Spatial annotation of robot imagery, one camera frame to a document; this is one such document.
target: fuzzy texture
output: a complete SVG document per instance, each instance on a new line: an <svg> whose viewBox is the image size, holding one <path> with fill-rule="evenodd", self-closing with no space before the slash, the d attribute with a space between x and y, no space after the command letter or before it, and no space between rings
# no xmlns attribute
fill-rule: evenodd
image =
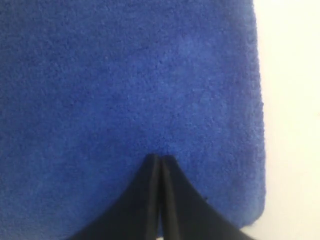
<svg viewBox="0 0 320 240"><path fill-rule="evenodd" d="M2 0L0 29L0 239L72 235L148 153L236 226L260 216L252 0Z"/></svg>

